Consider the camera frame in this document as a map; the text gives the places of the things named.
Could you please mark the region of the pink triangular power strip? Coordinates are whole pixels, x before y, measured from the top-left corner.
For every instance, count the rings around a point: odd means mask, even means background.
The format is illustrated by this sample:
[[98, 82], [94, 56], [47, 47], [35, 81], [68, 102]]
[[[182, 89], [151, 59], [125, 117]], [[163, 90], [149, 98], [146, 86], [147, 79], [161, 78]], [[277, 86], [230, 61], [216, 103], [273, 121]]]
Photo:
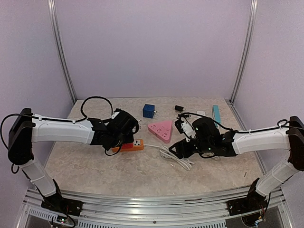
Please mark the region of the pink triangular power strip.
[[148, 131], [164, 143], [171, 141], [173, 126], [172, 120], [165, 120], [148, 124]]

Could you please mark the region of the black power adapter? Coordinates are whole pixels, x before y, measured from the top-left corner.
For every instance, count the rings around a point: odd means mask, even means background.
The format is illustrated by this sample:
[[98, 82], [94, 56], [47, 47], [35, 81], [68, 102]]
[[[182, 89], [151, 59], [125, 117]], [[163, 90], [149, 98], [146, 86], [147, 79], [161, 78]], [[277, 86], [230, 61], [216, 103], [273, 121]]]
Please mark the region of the black power adapter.
[[175, 105], [174, 109], [178, 112], [183, 112], [184, 107], [183, 106], [179, 106], [179, 105]]

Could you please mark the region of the white USB charger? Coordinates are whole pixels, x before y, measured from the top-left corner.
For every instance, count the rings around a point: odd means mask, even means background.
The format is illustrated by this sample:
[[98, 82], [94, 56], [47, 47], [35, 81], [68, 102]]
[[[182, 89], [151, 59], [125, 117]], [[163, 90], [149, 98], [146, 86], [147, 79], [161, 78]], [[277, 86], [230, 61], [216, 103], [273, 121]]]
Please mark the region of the white USB charger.
[[202, 115], [202, 116], [206, 116], [205, 111], [197, 111], [197, 114]]

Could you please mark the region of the orange power strip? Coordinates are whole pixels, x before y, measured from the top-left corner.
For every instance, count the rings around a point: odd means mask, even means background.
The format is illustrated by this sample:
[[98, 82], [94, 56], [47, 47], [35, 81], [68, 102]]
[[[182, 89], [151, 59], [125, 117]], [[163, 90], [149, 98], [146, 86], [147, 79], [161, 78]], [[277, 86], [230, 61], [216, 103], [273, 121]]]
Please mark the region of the orange power strip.
[[144, 149], [143, 139], [134, 139], [133, 148], [120, 149], [120, 152], [142, 151]]

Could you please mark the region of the blue cube socket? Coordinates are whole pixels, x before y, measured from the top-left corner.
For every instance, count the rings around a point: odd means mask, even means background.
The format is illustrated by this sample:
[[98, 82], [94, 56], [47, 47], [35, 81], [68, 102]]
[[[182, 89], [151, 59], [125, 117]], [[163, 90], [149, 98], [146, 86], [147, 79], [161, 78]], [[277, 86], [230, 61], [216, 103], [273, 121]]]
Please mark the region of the blue cube socket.
[[155, 105], [152, 104], [145, 104], [142, 109], [142, 115], [144, 118], [152, 119], [156, 113], [157, 111], [155, 110]]

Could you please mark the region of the teal power strip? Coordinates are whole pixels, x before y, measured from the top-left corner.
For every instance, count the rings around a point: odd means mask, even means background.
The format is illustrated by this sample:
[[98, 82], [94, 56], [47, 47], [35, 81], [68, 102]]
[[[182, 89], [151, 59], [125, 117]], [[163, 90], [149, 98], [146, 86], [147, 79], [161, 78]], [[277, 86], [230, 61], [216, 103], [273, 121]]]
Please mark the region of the teal power strip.
[[219, 113], [219, 106], [218, 105], [213, 105], [212, 107], [212, 118], [215, 121], [215, 126], [218, 128], [219, 123], [221, 123], [221, 117]]

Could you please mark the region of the red cube socket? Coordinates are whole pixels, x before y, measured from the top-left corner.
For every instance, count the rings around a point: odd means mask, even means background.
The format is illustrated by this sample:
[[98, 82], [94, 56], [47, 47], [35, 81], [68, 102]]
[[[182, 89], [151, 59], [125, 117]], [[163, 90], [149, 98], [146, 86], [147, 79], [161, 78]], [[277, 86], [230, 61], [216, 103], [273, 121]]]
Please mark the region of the red cube socket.
[[122, 149], [130, 149], [130, 148], [133, 148], [133, 142], [124, 143], [124, 144], [122, 145]]

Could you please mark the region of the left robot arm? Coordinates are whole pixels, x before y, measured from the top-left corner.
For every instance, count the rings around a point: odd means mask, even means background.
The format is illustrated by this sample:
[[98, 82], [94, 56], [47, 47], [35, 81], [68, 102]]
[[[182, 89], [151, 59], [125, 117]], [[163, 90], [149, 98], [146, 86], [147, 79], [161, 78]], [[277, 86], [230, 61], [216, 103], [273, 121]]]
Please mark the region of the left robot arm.
[[35, 114], [30, 108], [20, 113], [5, 116], [1, 125], [11, 117], [15, 122], [9, 130], [8, 142], [4, 143], [8, 151], [13, 174], [22, 171], [37, 188], [45, 205], [43, 207], [69, 214], [73, 207], [82, 206], [78, 200], [64, 198], [56, 181], [51, 178], [41, 163], [35, 159], [32, 144], [39, 142], [73, 142], [91, 146], [102, 146], [105, 152], [112, 148], [121, 150], [126, 143], [134, 142], [139, 131], [139, 123], [128, 112], [111, 109], [108, 119], [88, 117], [80, 111], [82, 119], [51, 118]]

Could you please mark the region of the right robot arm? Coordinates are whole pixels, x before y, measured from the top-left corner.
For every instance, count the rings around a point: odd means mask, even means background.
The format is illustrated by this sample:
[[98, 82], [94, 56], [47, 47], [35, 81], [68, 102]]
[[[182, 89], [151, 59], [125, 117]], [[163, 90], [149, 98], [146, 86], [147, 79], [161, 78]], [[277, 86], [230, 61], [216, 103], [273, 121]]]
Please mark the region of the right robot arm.
[[187, 159], [194, 153], [200, 157], [206, 153], [212, 153], [215, 157], [234, 157], [253, 151], [289, 151], [285, 159], [251, 184], [244, 198], [227, 202], [231, 216], [266, 209], [266, 197], [271, 191], [304, 170], [304, 125], [297, 116], [283, 119], [270, 128], [248, 131], [226, 128], [225, 133], [220, 133], [218, 128], [222, 125], [212, 118], [199, 114], [197, 120], [188, 124], [182, 120], [188, 115], [180, 114], [175, 122], [185, 139], [169, 148], [178, 159]]

